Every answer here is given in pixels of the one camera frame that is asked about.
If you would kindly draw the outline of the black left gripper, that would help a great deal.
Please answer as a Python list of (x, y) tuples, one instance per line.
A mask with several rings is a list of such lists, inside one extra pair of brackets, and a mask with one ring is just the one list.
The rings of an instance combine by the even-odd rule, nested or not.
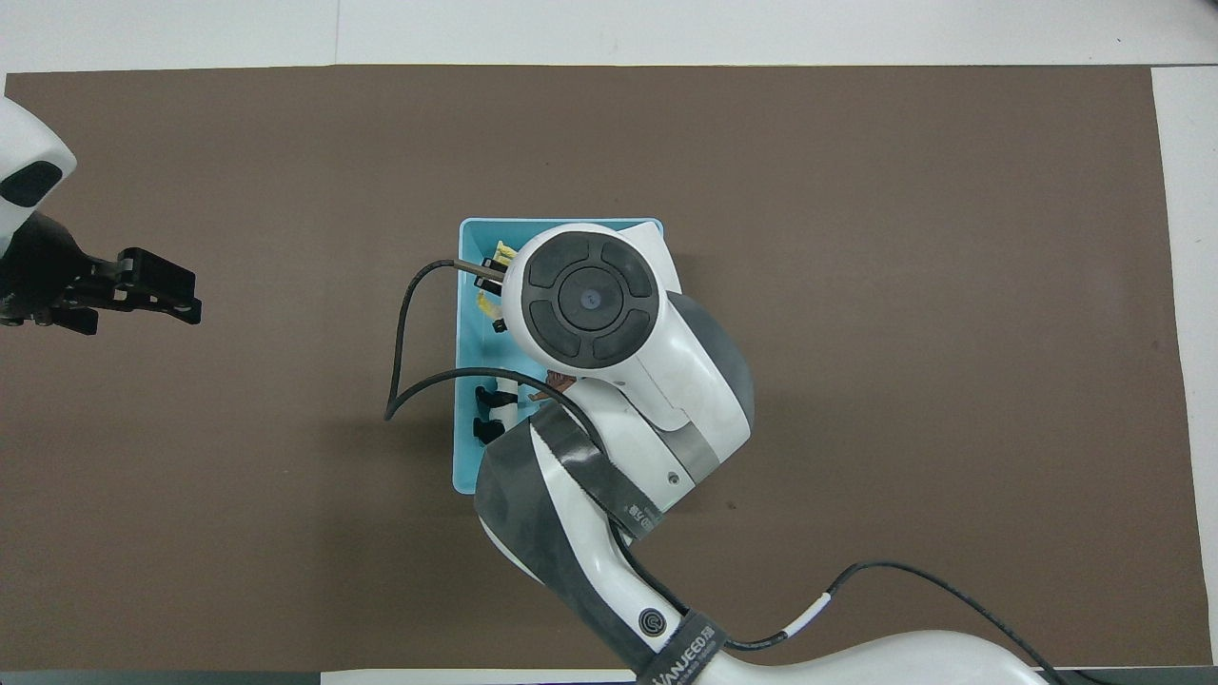
[[(82, 250), (65, 225), (48, 215), (30, 215), (18, 228), (1, 261), (2, 325), (60, 325), (91, 336), (97, 310), (149, 311), (197, 325), (202, 301), (195, 296), (196, 275), (143, 247), (125, 247), (117, 257), (117, 283), (125, 306), (117, 303), (108, 277), (94, 273), (108, 262)], [(190, 297), (174, 300), (171, 297)]]

